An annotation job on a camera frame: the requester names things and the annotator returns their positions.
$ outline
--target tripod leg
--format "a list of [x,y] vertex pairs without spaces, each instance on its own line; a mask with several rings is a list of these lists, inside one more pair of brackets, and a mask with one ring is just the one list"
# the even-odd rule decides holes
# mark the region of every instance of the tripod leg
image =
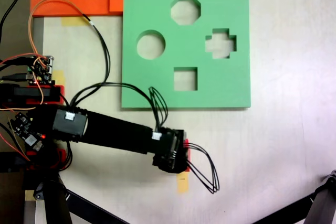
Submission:
[[45,182],[43,196],[48,224],[72,224],[62,184],[54,181]]
[[329,188],[320,191],[311,206],[304,224],[332,224],[336,198]]
[[253,224],[295,224],[307,216],[314,197],[310,194]]

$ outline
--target green foam board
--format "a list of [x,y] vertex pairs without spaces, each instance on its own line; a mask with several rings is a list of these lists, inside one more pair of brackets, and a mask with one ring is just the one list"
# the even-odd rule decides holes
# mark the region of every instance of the green foam board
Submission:
[[[171,17],[178,0],[124,0],[122,81],[147,92],[157,88],[169,108],[250,107],[249,1],[193,0],[201,15],[191,25]],[[226,31],[236,39],[229,58],[214,59],[205,41]],[[162,35],[165,49],[153,60],[139,56],[137,44],[148,31]],[[196,69],[197,90],[176,91],[174,71]],[[148,108],[134,91],[122,90],[123,108]]]

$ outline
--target white surface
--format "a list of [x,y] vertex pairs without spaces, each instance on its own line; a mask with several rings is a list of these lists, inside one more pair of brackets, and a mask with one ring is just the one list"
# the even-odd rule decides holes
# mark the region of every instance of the white surface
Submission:
[[[93,21],[111,52],[109,80],[120,81],[122,19]],[[189,192],[179,195],[176,176],[153,167],[152,155],[87,144],[72,144],[65,185],[132,224],[249,224],[311,193],[336,168],[336,0],[250,0],[250,48],[250,109],[171,111],[166,123],[208,150],[219,173],[217,194],[190,175]],[[65,71],[68,99],[103,78],[102,49],[90,27],[45,19],[43,53]],[[151,112],[120,111],[117,88],[81,106],[154,125]],[[193,161],[209,169],[196,154]],[[37,224],[42,214],[38,208]]]

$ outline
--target metal stand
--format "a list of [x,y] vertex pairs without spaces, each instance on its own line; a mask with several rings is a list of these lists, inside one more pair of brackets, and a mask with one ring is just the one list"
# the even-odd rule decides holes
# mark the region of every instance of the metal stand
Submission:
[[35,189],[34,197],[44,199],[48,224],[72,224],[70,212],[91,224],[129,224],[67,190],[58,173],[49,174]]
[[332,224],[336,210],[336,170],[327,176],[322,185],[307,197],[282,208],[254,224]]

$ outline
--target black cable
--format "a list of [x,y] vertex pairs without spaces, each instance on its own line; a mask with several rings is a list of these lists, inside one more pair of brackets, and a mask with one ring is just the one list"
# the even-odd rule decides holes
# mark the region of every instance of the black cable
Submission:
[[5,12],[4,16],[1,19],[0,22],[0,43],[1,43],[1,38],[2,38],[2,27],[4,25],[5,19],[8,16],[8,14],[11,12],[11,10],[13,9],[13,7],[15,6],[15,4],[17,3],[18,0],[14,0],[13,3],[10,5],[10,7],[8,8],[8,10]]
[[[91,22],[91,19],[83,14],[83,17],[86,18],[88,20],[88,22]],[[109,75],[110,75],[110,70],[111,70],[111,57],[110,57],[110,53],[109,53],[109,49],[105,43],[105,40],[104,38],[101,36],[99,30],[97,29],[97,27],[95,25],[92,25],[92,27],[94,28],[94,30],[96,31],[99,39],[100,39],[100,42],[101,42],[101,45],[103,47],[103,51],[104,51],[104,58],[105,58],[105,78],[104,78],[104,82],[107,81]],[[90,95],[96,93],[101,87],[96,87],[94,90],[90,91],[88,94],[86,94],[84,97],[80,98],[78,101],[78,97],[76,98],[75,102],[74,102],[74,106],[77,106],[82,100],[84,100],[85,98],[89,97]]]
[[161,122],[159,124],[159,128],[161,128],[168,118],[168,106],[167,106],[165,100],[163,99],[162,95],[158,92],[158,90],[156,88],[150,87],[149,88],[149,93],[150,93],[151,100],[155,104],[156,110],[159,111],[159,113],[161,115]]
[[14,144],[16,145],[16,148],[18,150],[20,150],[20,146],[19,143],[16,141],[15,137],[12,135],[12,133],[10,132],[9,129],[7,129],[2,123],[0,123],[0,127],[3,128],[5,130],[5,132],[7,132],[7,134],[11,137],[11,139],[13,140]]
[[216,170],[216,167],[215,167],[211,157],[209,156],[208,152],[206,150],[204,150],[202,147],[200,147],[199,145],[193,144],[193,143],[186,144],[186,148],[200,151],[207,156],[207,158],[210,162],[210,166],[211,166],[212,182],[208,178],[206,178],[203,175],[203,173],[200,172],[200,170],[197,169],[196,166],[193,163],[191,163],[189,160],[186,160],[186,162],[187,162],[187,165],[190,168],[190,170],[195,174],[195,176],[200,180],[200,182],[205,186],[205,188],[210,191],[210,193],[214,194],[217,191],[219,191],[220,185],[219,185],[217,170]]
[[128,84],[128,83],[118,83],[118,82],[100,82],[100,83],[96,83],[94,85],[91,85],[89,87],[86,87],[82,90],[80,90],[70,101],[70,109],[73,111],[73,109],[75,108],[75,101],[78,99],[78,97],[85,91],[96,88],[96,87],[123,87],[123,88],[129,88],[134,90],[135,92],[139,93],[140,95],[142,95],[150,104],[152,110],[153,110],[153,114],[154,114],[154,118],[155,118],[155,122],[156,122],[156,129],[159,128],[160,126],[160,120],[159,120],[159,116],[156,113],[156,108],[154,103],[152,102],[152,100],[148,97],[148,95],[146,93],[144,93],[141,89],[139,89],[138,87]]
[[211,170],[212,170],[212,181],[213,181],[212,184],[214,185],[215,188],[218,188],[218,190],[219,190],[219,180],[218,180],[217,170],[216,170],[216,167],[215,167],[212,159],[210,158],[209,154],[207,153],[207,151],[205,151],[202,147],[200,147],[197,144],[190,143],[188,146],[191,147],[194,150],[198,150],[198,151],[204,153],[207,156],[207,158],[210,162],[210,165],[211,165]]
[[71,145],[70,145],[69,141],[67,141],[67,149],[68,149],[67,158],[66,158],[66,161],[64,163],[61,163],[60,169],[59,169],[60,171],[68,169],[70,167],[71,163],[72,163],[73,155],[72,155]]

